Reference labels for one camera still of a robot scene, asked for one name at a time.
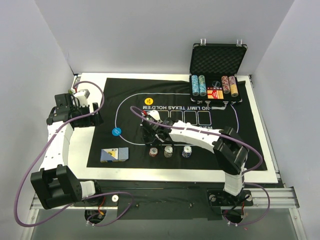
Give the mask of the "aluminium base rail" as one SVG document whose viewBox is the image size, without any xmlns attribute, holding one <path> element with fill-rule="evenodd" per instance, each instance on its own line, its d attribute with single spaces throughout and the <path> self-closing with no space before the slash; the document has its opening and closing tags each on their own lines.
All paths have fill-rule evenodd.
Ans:
<svg viewBox="0 0 320 240">
<path fill-rule="evenodd" d="M 183 203 L 196 205 L 203 203 L 205 206 L 221 207 L 226 209 L 234 206 L 235 202 L 226 199 L 226 193 L 217 189 L 201 188 L 136 188 L 125 189 L 134 197 L 134 204 L 178 204 Z M 266 188 L 247 186 L 240 198 L 247 195 L 250 197 L 245 200 L 246 207 L 266 208 L 270 203 L 271 208 L 298 208 L 299 203 L 295 190 L 291 188 Z"/>
</svg>

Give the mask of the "yellow dealer button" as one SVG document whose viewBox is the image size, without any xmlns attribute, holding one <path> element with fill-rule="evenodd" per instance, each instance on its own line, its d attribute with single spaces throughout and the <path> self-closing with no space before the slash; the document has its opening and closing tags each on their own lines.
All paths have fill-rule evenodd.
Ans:
<svg viewBox="0 0 320 240">
<path fill-rule="evenodd" d="M 154 103 L 154 100 L 151 97 L 147 97 L 144 100 L 144 104 L 147 105 L 147 106 L 151 106 L 153 103 Z"/>
</svg>

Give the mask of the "red white chip stack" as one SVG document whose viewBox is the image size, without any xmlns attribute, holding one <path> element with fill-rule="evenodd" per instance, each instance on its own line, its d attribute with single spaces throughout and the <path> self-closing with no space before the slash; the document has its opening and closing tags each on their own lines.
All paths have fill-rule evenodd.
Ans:
<svg viewBox="0 0 320 240">
<path fill-rule="evenodd" d="M 157 156 L 157 154 L 158 154 L 158 148 L 157 147 L 151 147 L 149 149 L 149 155 L 151 157 L 155 157 L 155 156 Z"/>
</svg>

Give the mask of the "tan chip row in case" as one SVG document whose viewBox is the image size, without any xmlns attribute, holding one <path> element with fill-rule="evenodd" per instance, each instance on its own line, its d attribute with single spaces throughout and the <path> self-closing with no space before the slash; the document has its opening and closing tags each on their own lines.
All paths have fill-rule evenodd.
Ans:
<svg viewBox="0 0 320 240">
<path fill-rule="evenodd" d="M 237 97 L 239 95 L 236 78 L 234 76 L 228 77 L 230 94 L 232 97 Z"/>
</svg>

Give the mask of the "black poker table mat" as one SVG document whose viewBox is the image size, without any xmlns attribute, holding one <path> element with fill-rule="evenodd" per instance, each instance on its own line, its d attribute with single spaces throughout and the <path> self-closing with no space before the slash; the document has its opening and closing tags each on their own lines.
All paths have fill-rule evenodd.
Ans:
<svg viewBox="0 0 320 240">
<path fill-rule="evenodd" d="M 187 169 L 218 170 L 215 155 L 203 148 L 192 147 L 189 158 L 182 156 L 183 145 L 173 147 L 171 157 L 164 156 L 164 147 L 159 146 L 155 157 L 149 155 L 150 147 L 143 140 L 140 128 L 141 119 L 130 108 L 136 106 L 142 110 L 155 109 L 162 120 L 171 117 L 194 126 L 206 129 L 231 127 L 237 130 L 241 139 L 254 148 L 248 153 L 246 167 L 256 167 L 259 171 L 267 169 L 259 162 L 262 147 L 252 114 L 247 89 L 244 83 L 239 85 L 242 102 L 228 106 L 224 110 L 210 110 L 204 105 L 191 101 L 190 85 L 176 81 L 146 79 L 107 79 L 104 87 L 104 105 L 100 110 L 103 124 L 96 127 L 90 147 L 87 166 L 90 168 L 130 168 L 130 169 Z M 146 98 L 152 98 L 152 105 L 145 105 Z M 113 128 L 121 128 L 120 136 L 113 136 Z M 123 162 L 100 162 L 101 150 L 111 148 L 129 148 L 129 159 Z"/>
</svg>

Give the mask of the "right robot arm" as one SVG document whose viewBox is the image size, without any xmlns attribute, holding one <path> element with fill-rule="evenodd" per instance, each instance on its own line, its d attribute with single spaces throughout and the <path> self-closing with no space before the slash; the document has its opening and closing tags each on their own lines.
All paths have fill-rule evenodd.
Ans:
<svg viewBox="0 0 320 240">
<path fill-rule="evenodd" d="M 202 128 L 169 117 L 161 120 L 156 110 L 143 111 L 141 116 L 140 127 L 147 145 L 184 143 L 213 153 L 225 174 L 224 201 L 234 205 L 241 199 L 249 149 L 240 144 L 241 139 L 233 128 Z"/>
</svg>

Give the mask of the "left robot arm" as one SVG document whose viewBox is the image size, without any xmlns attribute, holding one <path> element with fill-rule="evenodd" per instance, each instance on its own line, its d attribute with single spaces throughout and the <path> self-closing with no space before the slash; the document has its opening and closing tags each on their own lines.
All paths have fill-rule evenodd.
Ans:
<svg viewBox="0 0 320 240">
<path fill-rule="evenodd" d="M 39 170 L 30 176 L 35 193 L 46 210 L 78 203 L 83 199 L 97 206 L 103 200 L 103 193 L 96 181 L 80 181 L 68 167 L 74 129 L 96 127 L 103 123 L 99 112 L 90 114 L 89 96 L 89 90 L 83 89 L 54 97 L 56 105 L 46 120 L 50 145 Z"/>
</svg>

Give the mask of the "blue white chip stack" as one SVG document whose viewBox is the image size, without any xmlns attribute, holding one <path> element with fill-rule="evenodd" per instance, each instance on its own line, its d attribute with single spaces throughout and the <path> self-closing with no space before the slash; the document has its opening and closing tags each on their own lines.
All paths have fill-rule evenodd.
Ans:
<svg viewBox="0 0 320 240">
<path fill-rule="evenodd" d="M 192 154 L 192 147 L 189 145 L 184 146 L 181 155 L 184 158 L 189 158 L 191 154 Z"/>
</svg>

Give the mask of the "blue playing card deck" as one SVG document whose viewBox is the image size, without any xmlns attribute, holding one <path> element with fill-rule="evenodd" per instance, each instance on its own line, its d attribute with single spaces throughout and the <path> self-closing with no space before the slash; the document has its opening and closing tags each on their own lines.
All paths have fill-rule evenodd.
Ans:
<svg viewBox="0 0 320 240">
<path fill-rule="evenodd" d="M 100 162 L 102 163 L 125 162 L 128 159 L 128 147 L 105 148 L 100 153 Z"/>
</svg>

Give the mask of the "blue chip row left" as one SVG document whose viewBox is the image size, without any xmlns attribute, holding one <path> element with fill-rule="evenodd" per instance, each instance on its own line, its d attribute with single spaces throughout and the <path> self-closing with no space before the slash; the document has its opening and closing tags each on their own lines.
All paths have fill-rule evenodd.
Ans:
<svg viewBox="0 0 320 240">
<path fill-rule="evenodd" d="M 194 97 L 200 94 L 199 79 L 197 75 L 191 76 L 191 90 Z"/>
</svg>

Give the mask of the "red orange card deck box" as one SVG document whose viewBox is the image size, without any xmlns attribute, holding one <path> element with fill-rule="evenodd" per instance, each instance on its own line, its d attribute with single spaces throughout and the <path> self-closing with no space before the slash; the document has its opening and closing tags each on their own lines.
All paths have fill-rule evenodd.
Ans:
<svg viewBox="0 0 320 240">
<path fill-rule="evenodd" d="M 214 100 L 223 100 L 224 99 L 224 93 L 222 90 L 207 90 L 207 98 L 208 99 L 214 99 Z"/>
</svg>

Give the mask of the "grey white chip stack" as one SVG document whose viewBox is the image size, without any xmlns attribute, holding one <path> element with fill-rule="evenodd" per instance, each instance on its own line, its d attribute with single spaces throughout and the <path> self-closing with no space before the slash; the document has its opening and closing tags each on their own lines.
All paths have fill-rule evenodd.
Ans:
<svg viewBox="0 0 320 240">
<path fill-rule="evenodd" d="M 166 158 L 170 158 L 173 155 L 173 147 L 170 145 L 165 146 L 164 148 L 164 156 Z"/>
</svg>

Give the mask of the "blue chip row right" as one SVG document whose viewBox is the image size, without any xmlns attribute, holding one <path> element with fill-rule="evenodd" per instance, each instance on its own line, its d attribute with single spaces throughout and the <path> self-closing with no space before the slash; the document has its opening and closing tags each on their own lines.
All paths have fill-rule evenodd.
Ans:
<svg viewBox="0 0 320 240">
<path fill-rule="evenodd" d="M 201 97 L 206 96 L 207 94 L 207 87 L 206 87 L 206 79 L 204 75 L 198 76 L 198 86 L 199 86 L 199 95 Z"/>
</svg>

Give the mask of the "blue round button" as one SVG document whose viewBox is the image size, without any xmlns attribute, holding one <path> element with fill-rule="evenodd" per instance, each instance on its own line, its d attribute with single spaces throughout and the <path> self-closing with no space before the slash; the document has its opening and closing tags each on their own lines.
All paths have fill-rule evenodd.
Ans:
<svg viewBox="0 0 320 240">
<path fill-rule="evenodd" d="M 113 136 L 118 137 L 122 134 L 122 130 L 119 127 L 115 127 L 112 129 L 111 133 Z"/>
</svg>

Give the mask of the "clear round button in case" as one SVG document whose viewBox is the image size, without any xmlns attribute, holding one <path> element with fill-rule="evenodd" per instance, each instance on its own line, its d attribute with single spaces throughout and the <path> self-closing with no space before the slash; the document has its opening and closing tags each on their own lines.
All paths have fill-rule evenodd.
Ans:
<svg viewBox="0 0 320 240">
<path fill-rule="evenodd" d="M 219 81 L 215 80 L 212 82 L 212 86 L 215 88 L 219 88 L 221 86 L 221 83 Z"/>
</svg>

